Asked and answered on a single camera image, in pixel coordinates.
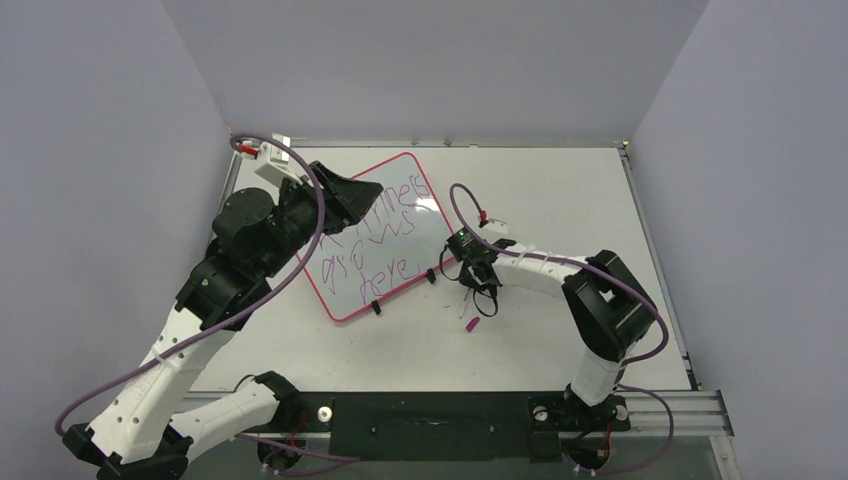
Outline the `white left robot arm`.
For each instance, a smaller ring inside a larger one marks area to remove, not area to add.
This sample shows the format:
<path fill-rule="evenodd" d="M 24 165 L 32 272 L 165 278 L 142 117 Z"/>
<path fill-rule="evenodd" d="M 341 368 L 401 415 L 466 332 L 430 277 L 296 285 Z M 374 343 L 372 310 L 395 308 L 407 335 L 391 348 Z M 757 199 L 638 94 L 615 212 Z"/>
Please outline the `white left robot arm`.
<path fill-rule="evenodd" d="M 268 371 L 240 390 L 185 412 L 180 406 L 210 360 L 244 327 L 270 279 L 305 258 L 324 235 L 364 219 L 381 184 L 342 177 L 319 162 L 306 177 L 281 176 L 278 191 L 232 193 L 213 221 L 214 239 L 177 294 L 140 375 L 95 419 L 62 440 L 100 479 L 177 479 L 197 457 L 245 430 L 291 427 L 298 390 Z"/>

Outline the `white marker pen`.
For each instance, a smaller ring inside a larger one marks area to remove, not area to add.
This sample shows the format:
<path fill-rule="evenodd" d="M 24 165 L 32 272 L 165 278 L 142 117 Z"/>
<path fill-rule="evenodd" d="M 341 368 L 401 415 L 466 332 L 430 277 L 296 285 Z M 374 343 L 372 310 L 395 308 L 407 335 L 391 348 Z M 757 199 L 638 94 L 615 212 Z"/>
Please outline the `white marker pen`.
<path fill-rule="evenodd" d="M 459 317 L 458 317 L 459 319 L 463 319 L 465 314 L 466 314 L 468 304 L 470 302 L 471 294 L 472 294 L 472 290 L 470 288 L 466 289 L 466 292 L 463 296 L 463 302 L 462 302 L 462 306 L 461 306 Z"/>

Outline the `pink framed whiteboard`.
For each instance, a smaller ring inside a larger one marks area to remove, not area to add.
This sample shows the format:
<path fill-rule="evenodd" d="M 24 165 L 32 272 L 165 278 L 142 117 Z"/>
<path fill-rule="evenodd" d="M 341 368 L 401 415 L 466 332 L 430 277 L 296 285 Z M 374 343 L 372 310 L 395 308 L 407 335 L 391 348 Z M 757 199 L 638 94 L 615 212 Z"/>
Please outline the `pink framed whiteboard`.
<path fill-rule="evenodd" d="M 453 233 L 419 160 L 399 153 L 353 177 L 383 186 L 365 217 L 325 235 L 304 273 L 328 317 L 345 322 L 380 304 L 438 267 Z"/>

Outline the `magenta marker cap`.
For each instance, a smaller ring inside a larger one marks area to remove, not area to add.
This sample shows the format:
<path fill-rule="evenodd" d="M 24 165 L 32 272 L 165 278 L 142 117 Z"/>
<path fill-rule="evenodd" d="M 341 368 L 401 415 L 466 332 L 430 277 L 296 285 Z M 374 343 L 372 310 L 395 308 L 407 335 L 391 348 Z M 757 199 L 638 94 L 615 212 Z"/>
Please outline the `magenta marker cap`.
<path fill-rule="evenodd" d="M 474 318 L 472 318 L 472 319 L 471 319 L 471 320 L 467 323 L 467 325 L 466 325 L 466 327 L 465 327 L 465 330 L 466 330 L 468 333 L 471 333 L 471 332 L 475 329 L 475 327 L 478 325 L 478 323 L 479 323 L 479 322 L 480 322 L 480 318 L 479 318 L 479 317 L 474 317 Z"/>

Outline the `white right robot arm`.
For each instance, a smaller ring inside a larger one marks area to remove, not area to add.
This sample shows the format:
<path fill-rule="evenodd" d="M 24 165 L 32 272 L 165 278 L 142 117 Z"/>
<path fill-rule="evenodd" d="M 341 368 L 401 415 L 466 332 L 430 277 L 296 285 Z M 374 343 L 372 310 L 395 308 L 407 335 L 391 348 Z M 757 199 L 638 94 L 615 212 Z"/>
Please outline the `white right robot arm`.
<path fill-rule="evenodd" d="M 604 412 L 604 401 L 634 345 L 656 322 L 657 309 L 617 254 L 557 257 L 511 239 L 488 244 L 463 228 L 445 249 L 460 263 L 457 281 L 490 298 L 502 287 L 521 287 L 566 302 L 585 353 L 566 388 L 564 413 L 588 427 Z"/>

